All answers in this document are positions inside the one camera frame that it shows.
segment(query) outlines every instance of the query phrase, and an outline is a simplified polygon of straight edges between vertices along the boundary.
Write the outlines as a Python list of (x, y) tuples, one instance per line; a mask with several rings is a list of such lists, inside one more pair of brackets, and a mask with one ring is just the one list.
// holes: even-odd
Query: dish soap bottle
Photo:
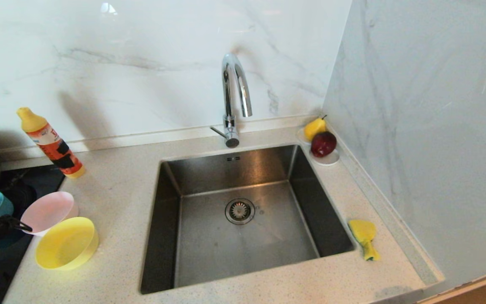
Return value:
[(63, 174), (71, 179), (77, 179), (85, 173), (83, 164), (44, 117), (36, 115), (29, 108), (19, 108), (16, 113), (22, 120), (22, 130)]

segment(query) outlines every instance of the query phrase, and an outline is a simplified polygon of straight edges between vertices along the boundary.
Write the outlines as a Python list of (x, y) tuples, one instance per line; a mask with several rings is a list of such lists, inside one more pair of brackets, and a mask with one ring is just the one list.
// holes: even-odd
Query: yellow sponge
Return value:
[(376, 252), (373, 245), (370, 243), (376, 236), (376, 227), (373, 223), (362, 220), (351, 220), (348, 222), (351, 233), (355, 239), (363, 246), (364, 258), (366, 261), (379, 261), (380, 254)]

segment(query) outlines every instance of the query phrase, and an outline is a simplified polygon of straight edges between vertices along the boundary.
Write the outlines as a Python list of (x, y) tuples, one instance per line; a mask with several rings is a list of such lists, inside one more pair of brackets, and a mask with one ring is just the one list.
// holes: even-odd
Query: faucet spout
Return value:
[(235, 148), (239, 144), (239, 136), (235, 127), (235, 115), (232, 113), (233, 93), (231, 79), (235, 80), (236, 87), (238, 88), (239, 98), (241, 100), (241, 114), (243, 114), (243, 117), (252, 116), (251, 97), (248, 92), (245, 71), (243, 71), (243, 67), (241, 67), (241, 63), (235, 54), (228, 53), (224, 55), (221, 71), (222, 86), (224, 89), (224, 109), (226, 110), (223, 117), (224, 135), (214, 127), (211, 127), (211, 129), (224, 137), (228, 148)]

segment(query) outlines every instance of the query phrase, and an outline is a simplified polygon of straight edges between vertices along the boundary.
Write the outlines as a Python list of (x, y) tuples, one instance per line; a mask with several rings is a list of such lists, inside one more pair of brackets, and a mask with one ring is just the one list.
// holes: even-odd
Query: stainless steel sink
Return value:
[(353, 250), (299, 146), (162, 162), (143, 294)]

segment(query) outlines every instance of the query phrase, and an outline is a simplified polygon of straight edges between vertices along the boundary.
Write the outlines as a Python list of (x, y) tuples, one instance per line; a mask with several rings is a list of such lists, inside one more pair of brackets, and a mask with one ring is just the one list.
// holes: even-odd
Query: drain strainer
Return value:
[(224, 210), (226, 219), (233, 224), (243, 225), (254, 217), (254, 205), (245, 198), (231, 200)]

